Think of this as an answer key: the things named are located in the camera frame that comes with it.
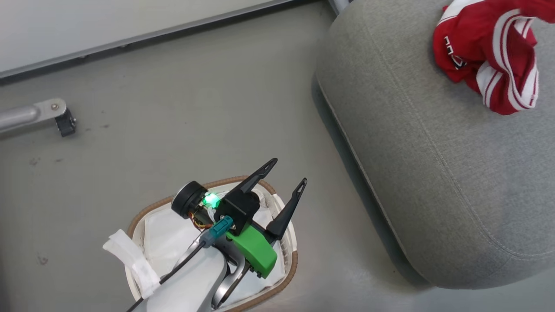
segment green led light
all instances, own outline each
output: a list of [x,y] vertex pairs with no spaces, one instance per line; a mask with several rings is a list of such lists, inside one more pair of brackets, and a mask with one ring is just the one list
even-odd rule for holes
[[209,193],[203,198],[203,206],[208,208],[216,209],[219,204],[220,198],[214,193]]

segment white wall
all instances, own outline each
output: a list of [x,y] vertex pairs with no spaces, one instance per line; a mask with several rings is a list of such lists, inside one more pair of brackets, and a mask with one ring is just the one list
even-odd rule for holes
[[0,77],[287,1],[1,0]]

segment red cloth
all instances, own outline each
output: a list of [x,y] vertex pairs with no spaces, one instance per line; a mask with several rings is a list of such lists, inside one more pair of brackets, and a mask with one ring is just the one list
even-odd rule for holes
[[433,34],[437,64],[486,107],[509,115],[536,106],[534,16],[555,22],[555,0],[455,0]]

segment gray ottoman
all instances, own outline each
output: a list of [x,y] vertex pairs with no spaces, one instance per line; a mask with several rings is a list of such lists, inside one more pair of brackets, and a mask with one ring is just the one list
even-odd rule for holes
[[439,287],[490,288],[555,265],[555,26],[533,26],[537,108],[504,117],[435,66],[450,2],[355,1],[316,76],[412,266]]

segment teal connector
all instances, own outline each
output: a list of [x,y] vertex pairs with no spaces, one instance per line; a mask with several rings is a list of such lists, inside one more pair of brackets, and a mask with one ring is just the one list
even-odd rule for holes
[[224,235],[233,226],[233,219],[226,215],[222,220],[216,222],[208,231],[204,231],[200,237],[199,243],[204,243],[204,248],[212,246],[212,244],[222,235]]

